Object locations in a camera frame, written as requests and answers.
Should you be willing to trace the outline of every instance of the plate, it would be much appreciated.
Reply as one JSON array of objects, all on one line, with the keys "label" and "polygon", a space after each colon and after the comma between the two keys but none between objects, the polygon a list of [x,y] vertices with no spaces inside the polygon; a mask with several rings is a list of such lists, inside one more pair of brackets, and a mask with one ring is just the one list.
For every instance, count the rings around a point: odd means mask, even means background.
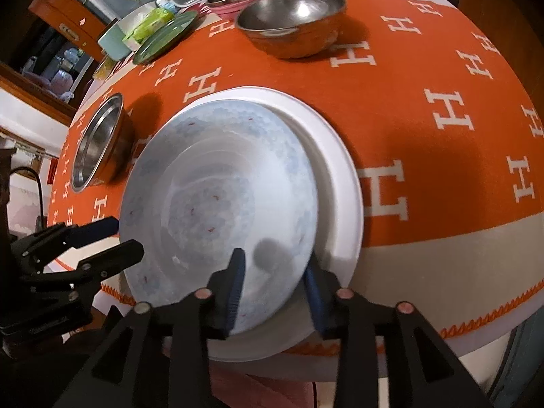
[{"label": "plate", "polygon": [[[199,98],[195,105],[219,99],[241,99],[274,111],[298,137],[312,164],[318,194],[314,249],[323,267],[349,285],[361,251],[363,199],[357,170],[341,138],[319,113],[295,97],[265,87],[244,86]],[[209,357],[221,362],[247,362],[273,356],[314,332],[306,295],[298,287],[285,305],[259,326],[208,341]]]},{"label": "plate", "polygon": [[313,250],[317,191],[302,144],[267,108],[241,100],[194,106],[145,147],[124,191],[120,241],[143,244],[125,271],[134,298],[178,302],[246,253],[233,334],[293,294]]},{"label": "plate", "polygon": [[134,54],[134,64],[148,64],[168,52],[187,35],[199,18],[197,11],[182,12],[146,39]]}]

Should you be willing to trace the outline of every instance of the orange tablecloth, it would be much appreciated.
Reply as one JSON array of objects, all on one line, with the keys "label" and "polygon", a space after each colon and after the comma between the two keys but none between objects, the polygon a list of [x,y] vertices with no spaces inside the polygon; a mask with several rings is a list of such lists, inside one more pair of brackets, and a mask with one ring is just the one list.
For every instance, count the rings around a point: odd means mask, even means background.
[{"label": "orange tablecloth", "polygon": [[[352,287],[368,299],[410,300],[454,337],[544,286],[542,123],[498,50],[445,0],[347,0],[337,44],[302,60],[264,54],[214,16],[153,64],[127,60],[70,127],[49,224],[119,216],[127,175],[154,133],[198,97],[244,85],[301,99],[346,143],[366,216]],[[131,164],[114,184],[75,194],[78,139],[115,92],[137,133]]]}]

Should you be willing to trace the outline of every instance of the pink bowl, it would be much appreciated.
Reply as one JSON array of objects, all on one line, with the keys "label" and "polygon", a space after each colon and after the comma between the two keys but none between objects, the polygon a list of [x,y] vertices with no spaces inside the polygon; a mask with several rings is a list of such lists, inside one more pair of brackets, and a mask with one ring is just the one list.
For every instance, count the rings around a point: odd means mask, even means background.
[{"label": "pink bowl", "polygon": [[243,0],[219,7],[211,7],[210,10],[224,20],[234,21],[236,16],[247,6],[257,0]]}]

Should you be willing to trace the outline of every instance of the black cable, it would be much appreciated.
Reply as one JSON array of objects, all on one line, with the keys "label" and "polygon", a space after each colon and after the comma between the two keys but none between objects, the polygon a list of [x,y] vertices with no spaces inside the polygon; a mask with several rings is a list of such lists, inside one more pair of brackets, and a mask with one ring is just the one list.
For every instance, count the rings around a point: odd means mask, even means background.
[{"label": "black cable", "polygon": [[37,182],[37,192],[38,192],[38,195],[40,196],[40,217],[41,217],[41,227],[45,227],[45,222],[44,222],[44,196],[41,192],[41,181],[40,181],[40,177],[39,175],[37,174],[36,170],[32,169],[32,167],[15,167],[14,169],[12,169],[9,174],[12,175],[16,172],[30,172],[32,173],[32,175],[34,176],[34,178],[36,178],[36,182]]}]

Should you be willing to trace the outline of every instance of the wooden door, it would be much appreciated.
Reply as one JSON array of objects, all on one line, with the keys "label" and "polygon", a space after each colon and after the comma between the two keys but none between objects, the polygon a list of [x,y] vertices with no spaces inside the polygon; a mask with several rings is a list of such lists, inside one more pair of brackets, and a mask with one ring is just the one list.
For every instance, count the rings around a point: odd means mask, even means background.
[{"label": "wooden door", "polygon": [[97,41],[105,25],[78,0],[34,0],[29,9],[95,60],[104,58]]}]

